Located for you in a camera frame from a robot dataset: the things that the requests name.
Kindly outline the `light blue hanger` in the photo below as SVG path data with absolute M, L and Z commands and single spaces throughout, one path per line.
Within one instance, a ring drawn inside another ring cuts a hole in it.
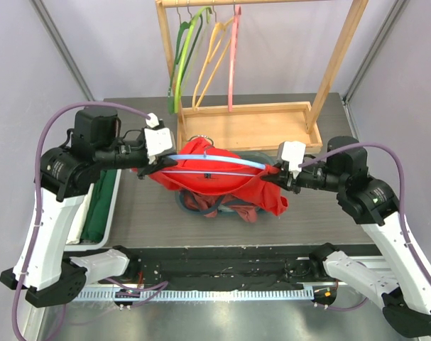
M 243 159 L 225 149 L 216 148 L 206 136 L 190 139 L 180 152 L 168 155 L 175 162 L 164 173 L 254 176 L 265 171 L 265 163 Z

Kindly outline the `red tank top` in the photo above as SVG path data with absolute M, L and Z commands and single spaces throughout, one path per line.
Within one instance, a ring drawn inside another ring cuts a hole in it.
M 164 173 L 169 168 L 150 175 L 150 178 L 160 183 L 164 188 L 180 192 L 182 190 L 201 195 L 233 195 L 245 202 L 253 203 L 266 212 L 276 216 L 288 208 L 288 199 L 281 194 L 281 189 L 262 177 L 277 173 L 272 166 L 254 176 Z

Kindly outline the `pink tank top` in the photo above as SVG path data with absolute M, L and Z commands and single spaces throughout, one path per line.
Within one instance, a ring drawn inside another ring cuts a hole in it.
M 185 212 L 206 218 L 235 216 L 245 222 L 254 223 L 260 214 L 266 212 L 259 206 L 233 195 L 201 195 L 182 190 L 176 195 L 176 200 Z

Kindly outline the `dark green hanger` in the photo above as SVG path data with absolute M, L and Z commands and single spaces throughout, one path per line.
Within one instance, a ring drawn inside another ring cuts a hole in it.
M 200 27 L 197 30 L 195 39 L 193 41 L 192 47 L 190 49 L 190 52 L 188 53 L 188 56 L 186 59 L 182 58 L 182 54 L 187 51 L 188 43 L 184 42 L 182 43 L 182 37 L 185 31 L 189 31 L 190 29 L 193 29 L 195 27 L 195 23 L 197 18 L 200 19 Z M 175 51 L 175 59 L 173 63 L 173 71 L 170 76 L 170 84 L 168 88 L 168 112 L 169 114 L 176 114 L 177 109 L 175 108 L 174 99 L 175 96 L 173 96 L 173 82 L 178 79 L 178 75 L 180 74 L 177 70 L 177 66 L 180 64 L 181 61 L 185 61 L 185 66 L 182 69 L 181 74 L 184 75 L 187 69 L 187 66 L 190 62 L 190 58 L 192 56 L 193 50 L 195 49 L 197 39 L 199 38 L 200 32 L 202 30 L 203 26 L 203 18 L 202 14 L 199 16 L 194 16 L 189 22 L 183 21 L 180 24 L 178 35 L 177 35 L 177 41 L 176 41 L 176 51 Z

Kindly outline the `yellow hanger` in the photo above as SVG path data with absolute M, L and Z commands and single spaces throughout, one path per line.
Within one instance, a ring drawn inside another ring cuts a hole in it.
M 225 36 L 232 27 L 234 18 L 225 22 L 216 22 L 212 30 L 207 54 L 205 56 L 202 68 L 197 79 L 192 96 L 192 109 L 196 110 L 200 107 L 202 100 L 207 94 L 210 85 L 216 75 L 220 65 L 222 64 L 225 55 L 229 49 L 231 39 L 225 39 Z

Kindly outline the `lime green hanger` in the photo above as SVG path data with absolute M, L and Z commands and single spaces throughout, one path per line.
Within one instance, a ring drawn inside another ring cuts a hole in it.
M 168 104 L 168 109 L 173 114 L 177 114 L 178 112 L 182 95 L 182 81 L 190 64 L 190 59 L 202 31 L 204 21 L 209 23 L 211 15 L 212 10 L 208 6 L 204 6 L 189 21 L 184 21 L 180 24 L 173 66 L 175 91 L 172 101 Z

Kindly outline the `pink hanger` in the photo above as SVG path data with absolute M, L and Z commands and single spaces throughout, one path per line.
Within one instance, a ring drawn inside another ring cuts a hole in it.
M 232 112 L 234 105 L 234 76 L 236 64 L 236 52 L 239 34 L 239 24 L 241 17 L 240 5 L 234 4 L 233 26 L 231 30 L 231 45 L 229 55 L 229 86 L 228 86 L 228 110 Z

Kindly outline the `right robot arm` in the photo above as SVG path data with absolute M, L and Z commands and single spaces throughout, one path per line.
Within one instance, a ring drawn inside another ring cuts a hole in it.
M 368 147 L 385 151 L 395 162 L 398 193 L 369 173 Z M 326 154 L 310 160 L 305 160 L 305 149 L 299 141 L 281 143 L 278 173 L 264 180 L 294 193 L 302 188 L 335 193 L 338 205 L 370 236 L 394 275 L 386 278 L 326 243 L 310 254 L 311 277 L 345 282 L 374 303 L 403 337 L 431 337 L 431 264 L 407 223 L 404 170 L 397 155 L 351 136 L 331 139 Z

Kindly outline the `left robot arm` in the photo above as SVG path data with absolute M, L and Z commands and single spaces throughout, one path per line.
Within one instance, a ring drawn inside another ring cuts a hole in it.
M 50 150 L 38 145 L 34 165 L 35 212 L 16 265 L 3 271 L 1 282 L 26 291 L 37 308 L 73 301 L 91 283 L 117 277 L 138 278 L 138 257 L 122 246 L 84 257 L 68 258 L 64 249 L 72 221 L 103 171 L 135 168 L 140 177 L 174 166 L 173 132 L 154 114 L 133 140 L 120 134 L 120 104 L 75 104 L 74 126 L 65 142 Z

